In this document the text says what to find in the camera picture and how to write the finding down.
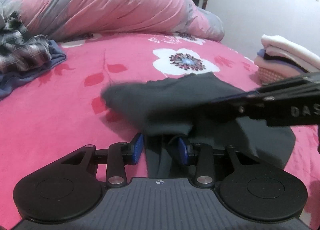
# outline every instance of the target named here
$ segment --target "gray ribbed plate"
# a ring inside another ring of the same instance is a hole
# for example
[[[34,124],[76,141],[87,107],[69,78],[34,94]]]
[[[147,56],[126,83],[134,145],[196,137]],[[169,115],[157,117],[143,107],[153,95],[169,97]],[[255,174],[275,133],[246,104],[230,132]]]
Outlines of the gray ribbed plate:
[[[110,189],[100,204],[81,218],[59,225],[23,220],[15,230],[307,230],[300,220],[261,224],[229,212],[212,190],[183,179],[133,178]]]

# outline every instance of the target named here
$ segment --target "blue garment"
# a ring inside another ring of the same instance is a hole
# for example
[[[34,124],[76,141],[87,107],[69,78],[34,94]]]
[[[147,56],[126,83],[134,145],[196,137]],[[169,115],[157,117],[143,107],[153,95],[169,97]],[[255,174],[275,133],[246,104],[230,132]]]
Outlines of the blue garment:
[[[49,52],[51,60],[39,68],[24,72],[8,72],[5,74],[0,72],[0,101],[9,96],[14,89],[33,81],[46,71],[66,60],[65,53],[54,40],[49,41]]]
[[[260,51],[258,51],[258,55],[260,56],[260,57],[264,57],[264,54],[266,53],[266,50],[265,49],[261,49]]]

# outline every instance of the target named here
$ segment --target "bed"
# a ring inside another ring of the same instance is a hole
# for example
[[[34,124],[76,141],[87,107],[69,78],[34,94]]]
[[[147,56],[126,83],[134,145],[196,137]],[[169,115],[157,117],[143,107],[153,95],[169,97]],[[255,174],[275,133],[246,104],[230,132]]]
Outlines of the bed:
[[[257,66],[217,42],[224,35],[220,19],[190,0],[133,0],[127,4],[131,9],[120,3],[115,7],[114,1],[108,5],[110,0],[0,0],[1,4],[4,16],[16,7],[34,35],[64,41],[59,45],[67,55],[65,62],[0,101],[0,225],[7,229],[20,220],[12,191],[21,178],[86,144],[107,148],[130,141],[137,133],[105,107],[100,93],[106,86],[191,72],[213,72],[245,91],[260,86]],[[102,6],[112,11],[105,14]],[[94,18],[91,9],[97,9]],[[158,16],[159,9],[166,11]],[[185,71],[172,65],[169,57],[175,54],[189,54],[205,68]],[[301,219],[316,230],[320,225],[317,127],[292,130],[296,143],[285,170],[306,185],[308,202]],[[99,166],[99,180],[104,171]],[[146,177],[145,155],[126,171],[129,179]]]

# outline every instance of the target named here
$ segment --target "plaid shirt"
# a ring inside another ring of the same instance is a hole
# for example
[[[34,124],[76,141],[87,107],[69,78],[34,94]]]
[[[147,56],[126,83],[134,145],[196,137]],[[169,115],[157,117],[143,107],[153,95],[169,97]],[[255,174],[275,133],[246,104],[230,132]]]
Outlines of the plaid shirt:
[[[0,72],[28,71],[49,60],[48,39],[43,35],[32,37],[19,13],[13,12],[0,29]]]

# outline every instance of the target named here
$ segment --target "metal screw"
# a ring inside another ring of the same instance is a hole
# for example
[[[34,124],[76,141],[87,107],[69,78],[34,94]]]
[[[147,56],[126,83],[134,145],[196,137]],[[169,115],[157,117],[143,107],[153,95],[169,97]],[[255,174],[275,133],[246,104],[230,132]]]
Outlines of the metal screw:
[[[119,185],[124,182],[124,178],[120,176],[113,176],[109,180],[109,183],[114,184],[114,185]]]
[[[272,101],[272,100],[275,100],[275,98],[274,97],[265,97],[264,100],[265,101]]]
[[[209,184],[212,182],[212,178],[209,176],[200,176],[197,178],[197,181],[201,184]]]
[[[239,110],[240,113],[244,113],[244,107],[239,107],[238,110]]]

